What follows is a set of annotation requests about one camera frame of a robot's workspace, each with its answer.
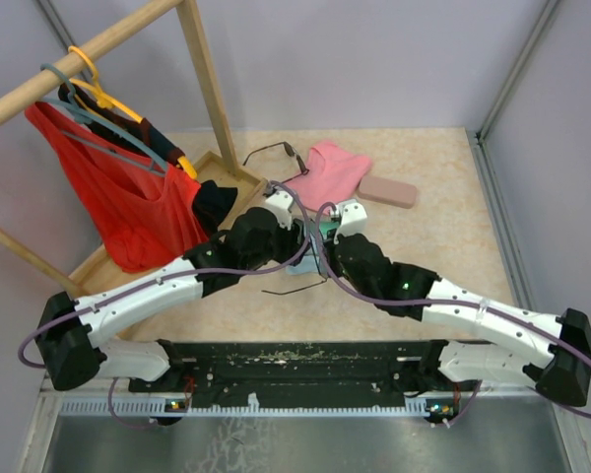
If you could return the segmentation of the thin wire-frame sunglasses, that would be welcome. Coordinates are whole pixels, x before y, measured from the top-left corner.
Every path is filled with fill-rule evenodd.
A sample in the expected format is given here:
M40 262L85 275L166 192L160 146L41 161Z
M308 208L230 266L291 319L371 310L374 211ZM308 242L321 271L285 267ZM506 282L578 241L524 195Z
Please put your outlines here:
M311 261L316 265L316 267L317 267L316 275L319 277L319 280L317 282L311 283L311 284L308 284L305 286L301 286L301 287L298 287L295 289L281 291L281 292L262 290L262 293L272 295L272 296L287 296L290 294L295 294L295 293L299 293L299 292L311 289L316 286L320 286L328 280L327 272L322 268L322 265L320 262L320 257L319 257L318 250L317 250L317 245L315 242L315 238L313 236L310 238L310 243L308 244L307 250L304 253L301 260L297 264L291 265L291 266L297 266L302 261Z

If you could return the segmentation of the grey glasses case green lining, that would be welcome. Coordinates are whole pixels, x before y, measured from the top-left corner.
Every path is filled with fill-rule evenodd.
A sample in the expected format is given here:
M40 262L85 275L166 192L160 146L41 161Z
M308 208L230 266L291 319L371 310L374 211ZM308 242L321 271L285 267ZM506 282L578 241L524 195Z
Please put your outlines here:
M338 222L334 221L321 221L318 226L318 231L323 240L333 238L334 233L339 227Z

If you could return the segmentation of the small light blue cloth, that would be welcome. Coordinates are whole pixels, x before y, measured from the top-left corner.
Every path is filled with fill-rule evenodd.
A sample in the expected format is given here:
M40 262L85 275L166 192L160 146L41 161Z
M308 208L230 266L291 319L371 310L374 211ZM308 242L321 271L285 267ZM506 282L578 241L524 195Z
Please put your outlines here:
M302 274L309 274L317 273L316 265L311 261L302 261L297 266L288 266L286 268L286 272L290 276L302 275Z

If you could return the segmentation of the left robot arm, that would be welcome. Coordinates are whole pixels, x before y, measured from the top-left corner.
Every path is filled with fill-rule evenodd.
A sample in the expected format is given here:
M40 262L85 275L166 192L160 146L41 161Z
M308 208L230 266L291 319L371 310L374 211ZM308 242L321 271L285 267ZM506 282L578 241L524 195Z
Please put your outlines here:
M187 250L168 265L105 293L71 298L61 292L43 309L34 341L58 391L96 377L126 377L172 391L185 379L164 340L117 339L125 328L180 304L204 299L236 285L263 266L297 261L306 247L302 219L285 224L268 209L252 207L230 229Z

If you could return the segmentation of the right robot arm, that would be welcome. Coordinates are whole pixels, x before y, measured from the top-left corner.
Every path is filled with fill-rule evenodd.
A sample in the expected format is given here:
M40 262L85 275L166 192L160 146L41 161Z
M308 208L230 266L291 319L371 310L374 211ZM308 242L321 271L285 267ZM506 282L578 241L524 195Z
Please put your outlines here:
M392 261L361 234L332 237L323 248L331 278L351 296L392 316L476 337L437 343L420 366L427 387L491 380L529 387L569 408L586 405L591 324L584 312L542 313L482 297L426 268Z

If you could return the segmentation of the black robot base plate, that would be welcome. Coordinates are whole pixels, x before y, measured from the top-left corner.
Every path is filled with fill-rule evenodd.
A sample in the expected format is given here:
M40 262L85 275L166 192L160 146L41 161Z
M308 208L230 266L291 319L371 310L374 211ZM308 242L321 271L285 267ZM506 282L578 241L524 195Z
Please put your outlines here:
M203 405L252 392L310 403L403 401L434 392L460 399L478 383L427 368L439 342L170 343L178 369L154 382L132 378L128 390L197 394Z

